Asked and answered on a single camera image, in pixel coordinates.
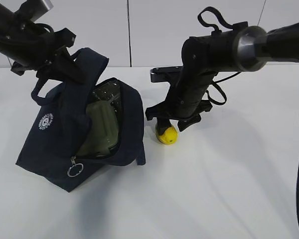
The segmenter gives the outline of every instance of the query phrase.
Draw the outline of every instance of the yellow ball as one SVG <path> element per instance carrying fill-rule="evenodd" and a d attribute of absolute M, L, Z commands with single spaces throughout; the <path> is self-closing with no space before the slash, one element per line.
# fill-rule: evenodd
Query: yellow ball
<path fill-rule="evenodd" d="M 169 127 L 164 134 L 159 135 L 156 129 L 156 137 L 163 144 L 173 144 L 177 140 L 177 131 L 174 126 Z"/>

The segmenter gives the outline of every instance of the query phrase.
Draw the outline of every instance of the white wall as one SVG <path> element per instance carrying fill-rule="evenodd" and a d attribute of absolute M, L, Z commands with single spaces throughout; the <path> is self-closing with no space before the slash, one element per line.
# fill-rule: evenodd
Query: white wall
<path fill-rule="evenodd" d="M 25 0 L 1 0 L 16 11 Z M 129 66 L 127 0 L 52 0 L 54 9 L 39 21 L 55 30 L 68 27 L 77 39 L 71 52 L 91 47 L 110 58 L 109 66 Z M 189 36 L 209 35 L 197 21 L 207 6 L 221 11 L 229 23 L 248 21 L 271 30 L 299 22 L 299 0 L 129 0 L 133 66 L 181 65 L 181 47 Z M 209 13 L 210 22 L 216 18 Z M 8 67 L 0 54 L 0 67 Z"/>
<path fill-rule="evenodd" d="M 1 0 L 16 11 L 25 0 Z M 109 66 L 129 66 L 129 35 L 126 0 L 51 0 L 54 8 L 37 22 L 51 25 L 54 30 L 65 27 L 76 35 L 70 52 L 90 47 L 110 58 Z M 0 67 L 8 67 L 0 54 Z"/>
<path fill-rule="evenodd" d="M 266 31 L 299 22 L 299 0 L 267 0 L 259 26 Z"/>
<path fill-rule="evenodd" d="M 207 6 L 229 23 L 257 25 L 264 0 L 130 0 L 133 66 L 181 65 L 181 47 L 189 36 L 209 35 L 197 15 Z M 204 13 L 206 20 L 217 22 Z"/>

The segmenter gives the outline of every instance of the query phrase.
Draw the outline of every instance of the metal ring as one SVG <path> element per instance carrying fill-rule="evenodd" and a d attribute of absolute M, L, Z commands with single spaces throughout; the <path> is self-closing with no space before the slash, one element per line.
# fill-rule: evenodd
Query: metal ring
<path fill-rule="evenodd" d="M 75 175 L 71 175 L 71 174 L 70 174 L 71 170 L 72 170 L 73 168 L 77 167 L 77 166 L 81 166 L 80 171 L 79 171 L 77 174 L 75 174 Z M 72 165 L 72 166 L 69 167 L 69 169 L 68 169 L 68 176 L 69 176 L 70 178 L 74 178 L 74 177 L 78 176 L 80 173 L 82 173 L 82 171 L 83 171 L 83 167 L 84 167 L 84 166 L 83 166 L 82 163 L 77 163 L 77 164 L 75 164 L 75 165 Z"/>

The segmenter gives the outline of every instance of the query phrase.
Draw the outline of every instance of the white surface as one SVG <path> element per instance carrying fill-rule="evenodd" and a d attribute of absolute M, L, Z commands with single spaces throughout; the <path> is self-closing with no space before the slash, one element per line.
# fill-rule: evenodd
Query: white surface
<path fill-rule="evenodd" d="M 264 0 L 130 0 L 133 66 L 181 65 L 181 48 L 190 36 L 210 35 L 197 15 L 217 8 L 228 23 L 248 21 L 257 25 Z M 217 23 L 210 13 L 204 19 Z"/>
<path fill-rule="evenodd" d="M 267 0 L 259 26 L 270 31 L 299 22 L 299 0 Z"/>
<path fill-rule="evenodd" d="M 146 108 L 168 89 L 149 70 L 108 68 L 102 80 L 135 87 Z M 223 83 L 228 103 L 174 145 L 146 121 L 145 166 L 107 167 L 71 193 L 14 165 L 39 109 L 34 84 L 0 69 L 0 239 L 299 239 L 299 65 Z"/>
<path fill-rule="evenodd" d="M 25 0 L 1 0 L 0 3 L 16 11 Z M 51 0 L 54 8 L 37 22 L 53 27 L 55 31 L 68 28 L 77 35 L 69 49 L 74 53 L 90 47 L 110 58 L 109 66 L 129 66 L 129 34 L 125 0 Z M 8 67 L 6 57 L 0 54 L 0 67 Z"/>

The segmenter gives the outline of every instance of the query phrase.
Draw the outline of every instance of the zipper pull ring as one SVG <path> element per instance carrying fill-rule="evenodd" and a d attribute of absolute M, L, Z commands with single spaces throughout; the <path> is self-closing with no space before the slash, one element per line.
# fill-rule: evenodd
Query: zipper pull ring
<path fill-rule="evenodd" d="M 72 166 L 69 167 L 68 172 L 67 172 L 67 174 L 70 178 L 74 178 L 74 177 L 78 176 L 80 173 L 82 173 L 83 168 L 84 168 L 83 164 L 82 163 L 76 163 L 75 159 L 76 159 L 76 156 L 73 156 L 73 157 L 70 158 Z M 71 170 L 74 169 L 75 167 L 80 167 L 80 169 L 76 174 L 72 175 Z"/>

